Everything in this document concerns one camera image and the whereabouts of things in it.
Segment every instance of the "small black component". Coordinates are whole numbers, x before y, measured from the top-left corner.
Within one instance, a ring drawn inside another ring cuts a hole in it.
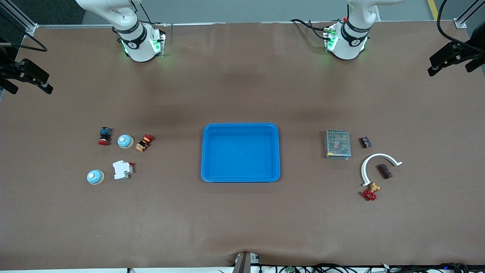
[[[381,173],[382,177],[384,177],[384,179],[388,179],[388,178],[393,177],[391,171],[389,170],[389,168],[385,164],[377,165],[377,169]]]
[[[361,137],[359,138],[360,140],[360,144],[362,145],[362,147],[365,149],[365,148],[368,148],[368,147],[372,147],[372,144],[371,142],[369,141],[369,138],[367,138],[366,136],[365,137]]]

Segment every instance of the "red valve handle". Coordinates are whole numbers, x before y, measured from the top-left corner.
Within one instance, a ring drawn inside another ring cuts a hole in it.
[[[362,192],[362,196],[365,198],[365,200],[367,201],[374,201],[377,196],[375,195],[375,193],[371,190],[365,190]]]

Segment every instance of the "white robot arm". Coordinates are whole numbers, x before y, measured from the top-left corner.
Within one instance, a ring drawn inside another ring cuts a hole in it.
[[[346,0],[349,15],[345,22],[339,21],[323,34],[327,51],[337,58],[351,60],[364,49],[367,34],[377,17],[376,6],[394,5],[404,0]]]
[[[163,55],[165,33],[143,24],[134,11],[129,0],[76,0],[81,8],[94,12],[108,20],[118,31],[125,52],[134,61],[146,62],[157,55]],[[142,0],[133,0],[139,4]]]

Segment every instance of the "metal mesh power supply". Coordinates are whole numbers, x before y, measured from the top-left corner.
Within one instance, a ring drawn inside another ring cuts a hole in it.
[[[325,154],[326,158],[330,159],[349,159],[352,156],[350,133],[341,130],[326,130]]]

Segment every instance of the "blue tray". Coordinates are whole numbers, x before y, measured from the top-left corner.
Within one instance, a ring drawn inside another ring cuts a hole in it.
[[[207,182],[275,182],[280,176],[278,139],[272,123],[208,124],[200,176]]]

